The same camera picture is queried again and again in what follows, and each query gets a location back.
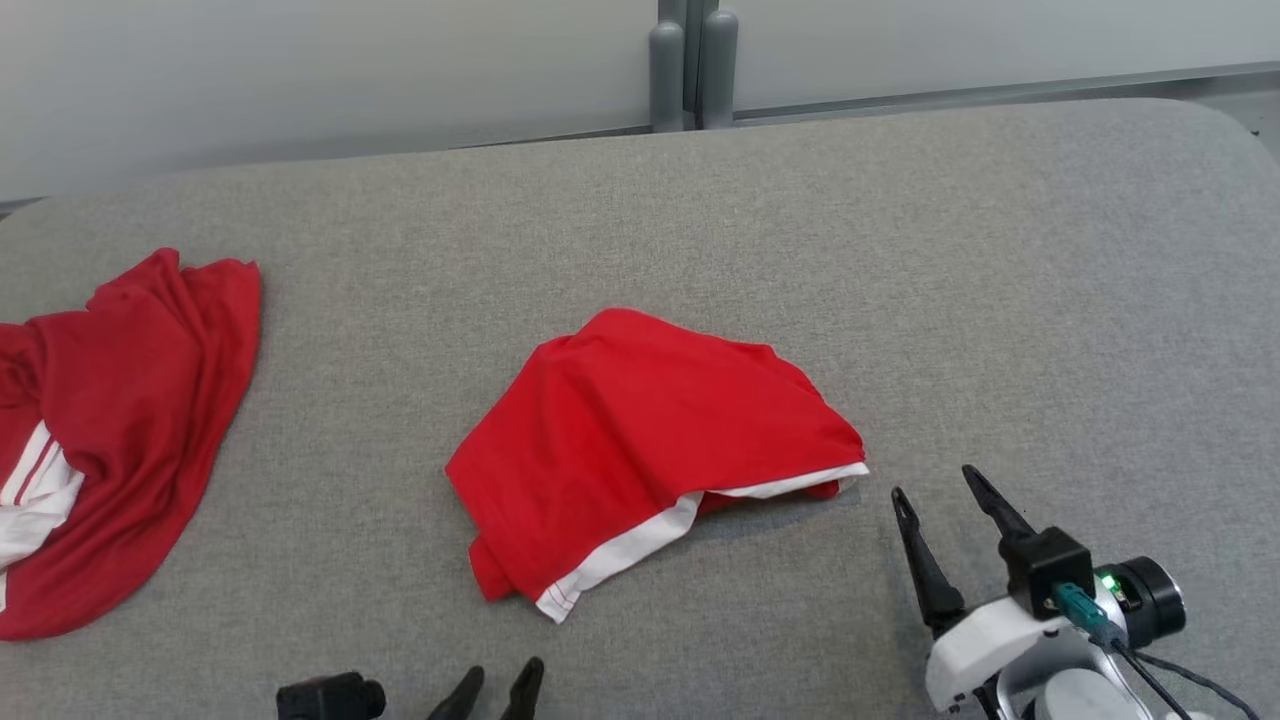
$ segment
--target white stripe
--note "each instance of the white stripe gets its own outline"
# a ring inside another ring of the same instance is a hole
[[[0,612],[5,607],[5,569],[40,550],[49,533],[67,521],[83,482],[84,474],[67,462],[61,446],[50,443],[45,461],[22,496],[22,505],[0,507]]]
[[[40,460],[40,451],[45,450],[45,443],[49,442],[49,429],[45,428],[45,421],[41,420],[36,429],[31,432],[31,437],[27,439],[27,447],[22,450],[22,456],[18,459],[18,464],[14,466],[13,473],[9,473],[9,479],[5,480],[4,486],[0,487],[0,505],[13,505],[18,497],[18,491],[22,489],[22,482],[27,479],[31,474],[31,469],[36,465],[36,460]]]
[[[36,475],[27,484],[27,492],[22,493],[22,506],[31,505],[46,495],[52,495],[63,489],[70,483],[74,473],[76,470],[67,464],[67,457],[63,455],[63,446],[58,445],[58,441],[54,441],[49,446],[49,452],[45,454],[45,461],[40,464]]]
[[[716,495],[727,495],[730,497],[776,497],[828,480],[849,478],[851,475],[865,475],[867,473],[868,469],[864,462],[855,462],[852,465],[841,465],[840,468],[818,470],[817,473],[806,473],[758,486],[714,492]],[[573,610],[573,605],[577,603],[577,598],[582,592],[594,588],[605,579],[644,560],[663,546],[684,537],[694,527],[694,519],[698,518],[698,506],[703,502],[703,492],[691,492],[681,496],[675,506],[658,512],[621,536],[605,541],[600,547],[591,551],[581,565],[543,591],[543,594],[535,602],[538,609],[552,620],[556,620],[557,624],[563,623],[568,618],[570,611]]]

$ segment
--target red and white garment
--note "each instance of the red and white garment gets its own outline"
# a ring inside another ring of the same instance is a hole
[[[159,250],[86,310],[0,324],[0,639],[132,594],[205,492],[257,352],[253,264]]]
[[[605,310],[539,346],[445,471],[486,600],[562,623],[584,591],[739,498],[867,473],[858,432],[767,345]]]

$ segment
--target black cable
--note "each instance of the black cable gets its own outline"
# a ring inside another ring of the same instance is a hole
[[[1120,657],[1128,660],[1129,665],[1133,665],[1133,669],[1137,670],[1139,675],[1142,675],[1143,680],[1147,680],[1147,684],[1151,685],[1151,689],[1156,691],[1156,694],[1160,696],[1160,700],[1165,701],[1165,703],[1167,703],[1169,707],[1171,707],[1172,711],[1179,717],[1181,717],[1181,720],[1192,720],[1192,716],[1188,715],[1185,710],[1183,710],[1183,706],[1178,705],[1178,701],[1174,700],[1174,696],[1169,694],[1169,691],[1165,689],[1165,685],[1161,685],[1160,680],[1157,680],[1156,676],[1151,674],[1151,670],[1147,670],[1147,667],[1144,667],[1143,664],[1138,661],[1133,651],[1129,650],[1129,647],[1125,646],[1124,642],[1114,639],[1111,641],[1111,647],[1114,647],[1115,651],[1120,653]]]
[[[1213,680],[1210,680],[1208,678],[1206,678],[1203,675],[1197,675],[1196,673],[1192,673],[1190,670],[1183,667],[1181,665],[1175,665],[1175,664],[1172,664],[1172,662],[1170,662],[1167,660],[1161,660],[1158,657],[1153,657],[1151,655],[1147,655],[1146,652],[1135,650],[1135,651],[1133,651],[1133,653],[1134,653],[1135,657],[1138,657],[1139,660],[1142,660],[1147,665],[1153,665],[1156,667],[1160,667],[1161,670],[1169,670],[1170,673],[1176,673],[1176,674],[1181,675],[1183,678],[1187,678],[1188,680],[1196,683],[1197,685],[1202,685],[1202,687],[1206,687],[1206,688],[1216,692],[1219,694],[1219,697],[1221,697],[1226,702],[1230,702],[1231,705],[1234,705],[1234,706],[1239,707],[1242,711],[1244,711],[1244,715],[1249,720],[1260,720],[1258,714],[1254,712],[1252,707],[1249,707],[1249,703],[1247,703],[1243,700],[1235,697],[1230,691],[1228,691],[1222,685],[1215,683]]]

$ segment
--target cushioned tabletop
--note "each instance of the cushioned tabletop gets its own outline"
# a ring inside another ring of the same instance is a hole
[[[358,669],[422,717],[932,717],[888,496],[1004,592],[974,462],[1189,607],[1151,650],[1280,712],[1280,167],[1193,105],[1092,101],[161,177],[0,223],[0,319],[151,250],[255,259],[257,374],[204,503],[124,605],[0,647],[5,717],[269,717]],[[602,307],[772,343],[863,433],[831,502],[732,507],[563,625],[486,605],[443,474],[534,346]],[[1193,685],[1188,707],[1231,717]],[[973,708],[965,716],[974,716]]]

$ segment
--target robotic arm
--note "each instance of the robotic arm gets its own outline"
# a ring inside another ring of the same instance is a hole
[[[1138,660],[1139,648],[1187,625],[1181,591],[1164,568],[1148,557],[1094,568],[1060,528],[1036,532],[977,468],[965,465],[964,477],[1000,529],[1009,568],[1009,596],[973,609],[929,551],[906,493],[892,492],[920,615],[933,630],[924,675],[933,706],[956,712],[972,698],[989,720],[1155,720],[1120,674],[1119,655],[1170,703],[1171,717],[1192,717]]]

